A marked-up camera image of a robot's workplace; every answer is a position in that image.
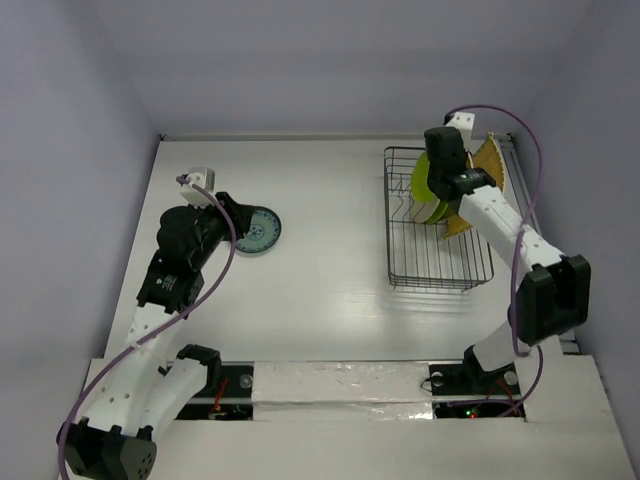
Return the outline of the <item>square bamboo tray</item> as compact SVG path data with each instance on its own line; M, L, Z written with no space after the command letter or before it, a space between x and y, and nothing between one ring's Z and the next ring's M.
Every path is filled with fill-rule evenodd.
M487 134L484 142L471 159L476 168L484 169L493 178L501 192L505 190L504 159L493 133Z

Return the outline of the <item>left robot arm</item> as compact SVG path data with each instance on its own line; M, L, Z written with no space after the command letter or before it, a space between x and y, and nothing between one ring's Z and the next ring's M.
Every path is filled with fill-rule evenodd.
M186 403L221 383L217 350L197 344L169 357L178 328L221 284L202 269L221 242L236 245L255 208L190 185L187 204L160 217L157 250L136 297L123 350L84 388L58 434L63 479L146 479L158 442Z

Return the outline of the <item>green plate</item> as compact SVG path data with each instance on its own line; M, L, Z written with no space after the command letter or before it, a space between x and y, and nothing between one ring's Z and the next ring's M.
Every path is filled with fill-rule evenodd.
M426 224L435 224L443 219L446 219L449 212L449 206L442 201L439 201L436 208L431 215L425 220Z
M411 194L414 200L429 203L435 199L435 195L428 186L430 162L425 152L418 157L411 174Z

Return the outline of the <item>silver foil base strip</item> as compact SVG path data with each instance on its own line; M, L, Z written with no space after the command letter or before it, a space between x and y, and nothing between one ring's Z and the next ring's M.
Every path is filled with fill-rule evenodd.
M252 386L260 422L431 420L424 362L259 362Z

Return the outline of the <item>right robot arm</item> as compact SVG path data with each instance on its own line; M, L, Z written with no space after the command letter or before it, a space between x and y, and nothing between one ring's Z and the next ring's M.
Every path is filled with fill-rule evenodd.
M581 255L564 254L528 225L485 169L468 167L459 129L431 128L424 139L429 189L478 230L511 268L504 322L466 349L455 376L468 390L482 392L542 341L586 322L591 266Z

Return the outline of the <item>blue patterned plate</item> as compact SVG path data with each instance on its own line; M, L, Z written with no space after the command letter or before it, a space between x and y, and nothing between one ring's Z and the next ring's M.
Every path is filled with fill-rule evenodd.
M248 232L236 242L236 251L249 256L264 254L275 246L282 230L282 222L273 210L256 206Z

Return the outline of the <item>cream white plate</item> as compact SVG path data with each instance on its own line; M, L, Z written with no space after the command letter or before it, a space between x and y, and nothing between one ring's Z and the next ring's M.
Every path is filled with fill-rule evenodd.
M414 223L418 224L433 224L437 222L440 217L440 201L433 200L430 202L416 201L410 210L411 219Z

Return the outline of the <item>rounded bamboo tray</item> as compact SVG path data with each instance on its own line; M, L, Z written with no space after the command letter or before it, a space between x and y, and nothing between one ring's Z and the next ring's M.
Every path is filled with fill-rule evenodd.
M451 210L446 218L444 237L451 238L453 236L464 233L470 228L471 225L467 221L463 220L459 215Z

